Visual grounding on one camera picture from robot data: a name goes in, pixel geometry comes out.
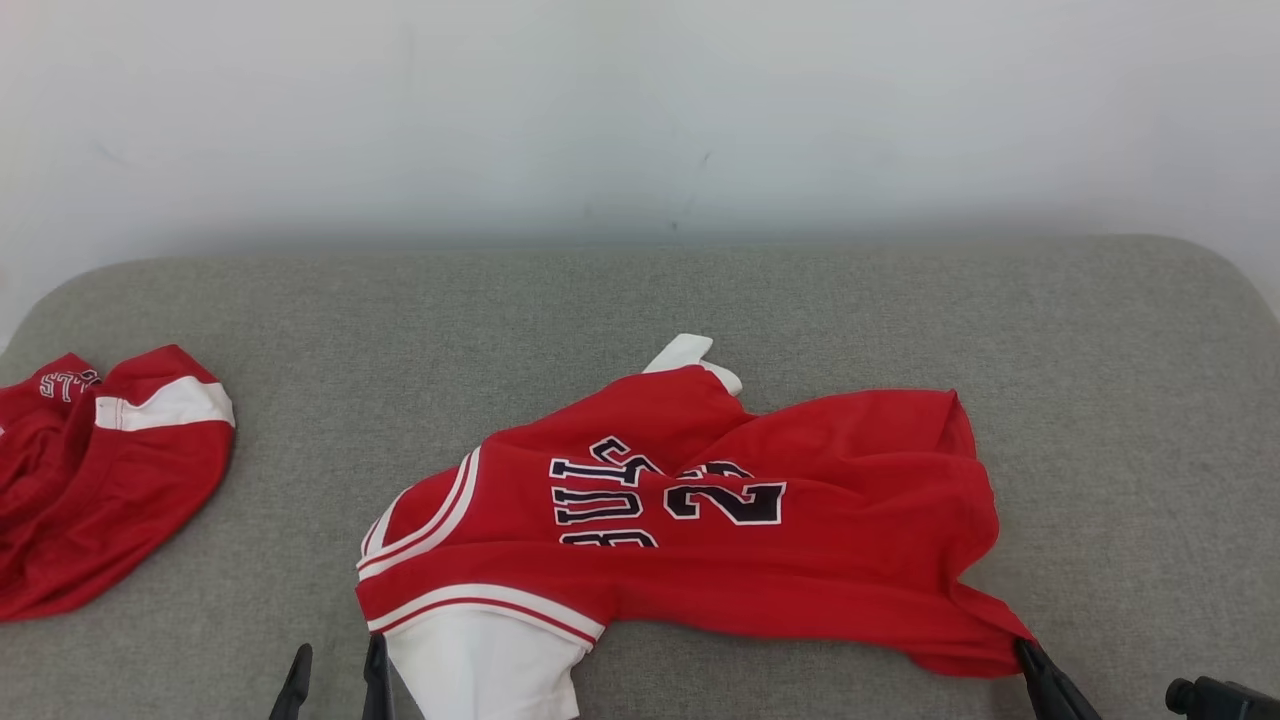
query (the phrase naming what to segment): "red garment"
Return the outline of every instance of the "red garment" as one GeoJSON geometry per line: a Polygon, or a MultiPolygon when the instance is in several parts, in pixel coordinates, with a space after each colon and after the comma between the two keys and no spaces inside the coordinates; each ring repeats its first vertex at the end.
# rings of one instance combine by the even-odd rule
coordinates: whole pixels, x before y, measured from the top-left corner
{"type": "Polygon", "coordinates": [[[177,346],[105,379],[65,355],[0,389],[0,621],[76,610],[133,570],[221,480],[234,419],[177,346]]]}
{"type": "Polygon", "coordinates": [[[997,532],[954,392],[755,416],[692,365],[499,432],[402,493],[365,538],[356,592],[402,655],[398,633],[470,609],[586,648],[613,620],[664,620],[876,643],[936,673],[997,676],[1019,671],[1014,639],[1032,635],[959,582],[997,532]]]}

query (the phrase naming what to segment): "red fabric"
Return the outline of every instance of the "red fabric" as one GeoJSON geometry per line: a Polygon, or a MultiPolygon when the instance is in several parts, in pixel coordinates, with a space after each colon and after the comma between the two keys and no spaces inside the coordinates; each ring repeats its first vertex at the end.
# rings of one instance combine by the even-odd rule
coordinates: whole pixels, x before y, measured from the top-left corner
{"type": "Polygon", "coordinates": [[[690,366],[623,378],[492,436],[472,457],[475,493],[452,533],[429,552],[379,569],[375,562],[403,553],[379,548],[439,520],[461,475],[452,469],[426,478],[393,506],[384,542],[361,561],[365,573],[378,571],[357,587],[370,621],[430,591],[484,583],[534,593],[600,624],[646,619],[739,635],[867,642],[901,650],[936,673],[973,676],[1019,673],[1014,639],[1032,637],[1005,603],[959,582],[996,542],[998,521],[954,392],[868,391],[755,416],[712,373],[690,366]],[[590,448],[608,437],[630,451],[605,452],[607,460],[643,454],[659,471],[641,470],[635,486],[553,477],[557,460],[607,466],[590,448]],[[718,461],[750,477],[708,465],[718,461]],[[669,506],[672,492],[684,497],[682,486],[714,486],[744,501],[763,492],[753,486],[785,486],[781,516],[739,524],[695,493],[698,516],[680,518],[669,506]],[[630,505],[557,505],[554,488],[634,493],[640,510],[559,523],[558,509],[630,505]],[[562,542],[566,533],[609,530],[644,530],[657,547],[562,542]]]}
{"type": "Polygon", "coordinates": [[[168,346],[101,380],[67,355],[0,389],[0,621],[88,603],[214,492],[230,451],[229,421],[133,432],[95,424],[97,398],[142,405],[186,377],[216,382],[168,346]]]}

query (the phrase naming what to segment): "white sleeve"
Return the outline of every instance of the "white sleeve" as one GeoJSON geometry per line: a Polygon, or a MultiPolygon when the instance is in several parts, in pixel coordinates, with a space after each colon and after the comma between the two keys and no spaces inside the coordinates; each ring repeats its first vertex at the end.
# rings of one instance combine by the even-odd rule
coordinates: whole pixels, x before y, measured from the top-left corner
{"type": "Polygon", "coordinates": [[[662,373],[686,365],[701,365],[714,373],[724,389],[736,397],[737,393],[742,392],[742,380],[732,372],[703,360],[707,351],[712,348],[712,338],[700,334],[680,333],[649,363],[644,373],[662,373]]]}
{"type": "Polygon", "coordinates": [[[570,669],[586,646],[470,607],[387,635],[387,653],[425,720],[571,720],[570,669]]]}

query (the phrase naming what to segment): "red jersey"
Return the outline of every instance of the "red jersey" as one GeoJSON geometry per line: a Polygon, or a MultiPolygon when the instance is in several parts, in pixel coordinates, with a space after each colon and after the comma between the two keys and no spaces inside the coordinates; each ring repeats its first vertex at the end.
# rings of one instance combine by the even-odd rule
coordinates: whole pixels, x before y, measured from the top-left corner
{"type": "Polygon", "coordinates": [[[76,610],[128,575],[218,487],[233,423],[177,346],[105,378],[67,355],[0,388],[0,621],[76,610]]]}
{"type": "Polygon", "coordinates": [[[572,717],[568,667],[628,619],[1019,671],[1012,643],[1030,633],[959,582],[998,524],[955,393],[756,416],[724,374],[617,380],[489,437],[374,524],[357,594],[428,717],[572,717]]]}

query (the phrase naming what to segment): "bulls jersey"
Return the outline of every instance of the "bulls jersey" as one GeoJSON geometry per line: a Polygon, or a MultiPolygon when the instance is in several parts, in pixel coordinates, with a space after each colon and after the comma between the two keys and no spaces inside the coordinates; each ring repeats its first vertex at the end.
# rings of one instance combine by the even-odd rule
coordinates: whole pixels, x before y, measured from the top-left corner
{"type": "Polygon", "coordinates": [[[218,487],[223,386],[177,346],[105,378],[74,355],[0,388],[0,621],[76,610],[218,487]]]}
{"type": "Polygon", "coordinates": [[[573,717],[570,667],[628,619],[1019,671],[1028,630],[959,582],[997,519],[955,393],[756,416],[709,345],[493,434],[369,530],[357,594],[426,717],[573,717]]]}

